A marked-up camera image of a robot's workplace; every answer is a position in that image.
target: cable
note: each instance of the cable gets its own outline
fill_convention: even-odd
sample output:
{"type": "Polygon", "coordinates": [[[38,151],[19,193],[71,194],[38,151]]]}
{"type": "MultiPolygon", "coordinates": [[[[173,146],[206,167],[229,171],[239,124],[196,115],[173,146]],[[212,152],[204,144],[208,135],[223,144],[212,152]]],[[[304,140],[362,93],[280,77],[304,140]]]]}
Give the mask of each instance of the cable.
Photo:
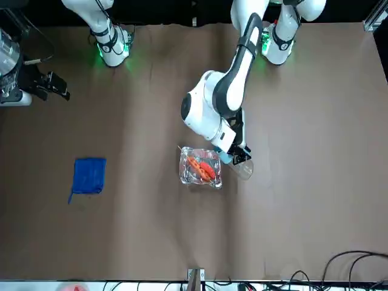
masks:
{"type": "Polygon", "coordinates": [[[23,13],[21,13],[21,15],[23,16],[23,18],[28,22],[28,24],[30,24],[32,26],[32,28],[34,28],[45,40],[46,42],[49,44],[49,46],[51,47],[51,50],[52,50],[52,53],[51,55],[49,56],[46,56],[45,58],[40,58],[40,59],[32,59],[30,61],[25,61],[24,64],[25,65],[33,65],[33,64],[39,64],[41,62],[46,62],[48,61],[49,59],[51,59],[52,57],[54,57],[54,52],[55,52],[55,47],[53,45],[53,43],[48,39],[48,37],[46,37],[46,35],[40,31],[39,28],[37,28],[34,23],[32,23],[27,17],[26,15],[24,15],[23,13]]]}
{"type": "Polygon", "coordinates": [[[209,285],[207,285],[206,283],[205,283],[205,286],[208,287],[208,288],[210,288],[210,289],[212,289],[213,291],[217,291],[217,290],[214,289],[212,286],[209,286],[209,285]]]}
{"type": "MultiPolygon", "coordinates": [[[[116,21],[114,21],[114,19],[112,19],[112,18],[109,16],[109,14],[108,14],[108,13],[106,12],[106,10],[104,9],[104,6],[102,6],[100,0],[95,0],[95,1],[96,1],[96,3],[97,3],[98,7],[100,8],[100,10],[101,10],[101,11],[103,12],[103,14],[105,15],[105,17],[106,17],[107,19],[109,19],[110,22],[111,22],[112,24],[115,24],[115,25],[117,25],[117,26],[120,28],[120,32],[121,32],[121,36],[122,36],[122,42],[125,43],[124,33],[122,32],[122,28],[120,27],[119,23],[116,22],[116,21]]],[[[109,26],[108,26],[108,34],[109,34],[109,41],[112,41],[112,39],[110,38],[110,24],[109,24],[109,26]]],[[[113,51],[116,55],[119,56],[119,55],[121,55],[122,53],[124,53],[124,48],[122,48],[121,53],[117,53],[113,47],[112,47],[112,51],[113,51]]]]}
{"type": "Polygon", "coordinates": [[[388,283],[388,280],[382,280],[382,281],[380,281],[380,282],[377,282],[376,284],[373,284],[371,287],[369,287],[368,291],[369,291],[370,289],[373,290],[375,287],[377,287],[377,286],[379,286],[379,285],[381,285],[381,284],[384,284],[384,283],[388,283]]]}
{"type": "Polygon", "coordinates": [[[117,286],[119,286],[121,283],[123,283],[123,282],[117,283],[112,289],[110,289],[110,291],[114,291],[117,288],[117,286]]]}
{"type": "Polygon", "coordinates": [[[183,288],[183,283],[169,282],[169,283],[166,285],[166,287],[164,288],[164,291],[166,291],[167,288],[168,288],[168,286],[171,285],[171,284],[180,284],[180,285],[181,285],[181,290],[182,290],[182,288],[183,288]]]}
{"type": "Polygon", "coordinates": [[[333,256],[331,259],[329,259],[329,261],[327,262],[326,266],[325,266],[325,269],[323,271],[323,275],[322,275],[322,280],[321,280],[321,285],[323,286],[323,282],[325,281],[325,278],[326,278],[326,273],[327,273],[327,269],[329,268],[329,265],[330,263],[338,258],[339,256],[343,256],[343,255],[347,255],[347,254],[350,254],[350,253],[364,253],[364,254],[368,254],[368,255],[371,255],[371,256],[380,256],[382,258],[385,258],[385,259],[388,259],[388,255],[386,253],[376,253],[376,252],[368,252],[366,250],[350,250],[350,251],[347,251],[347,252],[342,252],[342,253],[339,253],[335,256],[333,256]]]}
{"type": "Polygon", "coordinates": [[[229,286],[229,285],[232,284],[232,280],[230,279],[229,276],[228,276],[228,279],[229,279],[228,283],[219,283],[219,282],[216,282],[216,279],[214,279],[213,283],[216,284],[216,285],[219,285],[219,286],[229,286]]]}
{"type": "Polygon", "coordinates": [[[350,267],[350,269],[349,269],[349,291],[350,291],[350,289],[353,289],[353,288],[352,288],[352,271],[353,271],[353,268],[354,268],[355,264],[356,264],[359,260],[361,260],[361,259],[363,259],[363,258],[367,258],[368,256],[373,256],[373,255],[362,255],[362,256],[359,256],[357,259],[354,260],[352,266],[350,267]]]}

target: blue towel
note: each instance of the blue towel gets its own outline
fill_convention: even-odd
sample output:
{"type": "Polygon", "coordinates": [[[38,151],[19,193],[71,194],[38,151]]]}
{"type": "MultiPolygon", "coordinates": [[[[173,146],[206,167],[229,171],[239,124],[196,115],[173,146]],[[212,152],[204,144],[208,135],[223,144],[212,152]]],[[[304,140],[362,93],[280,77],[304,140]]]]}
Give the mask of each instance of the blue towel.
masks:
{"type": "Polygon", "coordinates": [[[87,158],[76,159],[72,192],[68,204],[72,201],[73,193],[99,194],[104,188],[106,159],[87,158]]]}

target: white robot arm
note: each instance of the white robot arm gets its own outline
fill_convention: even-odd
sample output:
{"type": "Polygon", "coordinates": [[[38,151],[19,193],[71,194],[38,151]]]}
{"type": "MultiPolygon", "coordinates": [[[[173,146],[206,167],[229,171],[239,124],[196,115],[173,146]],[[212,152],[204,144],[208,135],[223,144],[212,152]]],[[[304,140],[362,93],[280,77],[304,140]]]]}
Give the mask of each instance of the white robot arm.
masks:
{"type": "Polygon", "coordinates": [[[230,14],[240,38],[232,65],[226,73],[205,72],[182,101],[184,122],[227,153],[234,164],[251,158],[241,104],[247,77],[257,55],[263,31],[262,18],[268,3],[269,0],[234,0],[230,14]]]}
{"type": "Polygon", "coordinates": [[[291,54],[301,18],[306,21],[315,20],[326,5],[326,0],[283,0],[282,2],[278,23],[269,26],[269,38],[262,49],[262,54],[275,65],[283,64],[291,54]]]}
{"type": "Polygon", "coordinates": [[[108,67],[116,67],[129,55],[131,35],[113,25],[105,9],[114,0],[62,0],[63,4],[78,14],[96,37],[101,56],[108,67]]]}

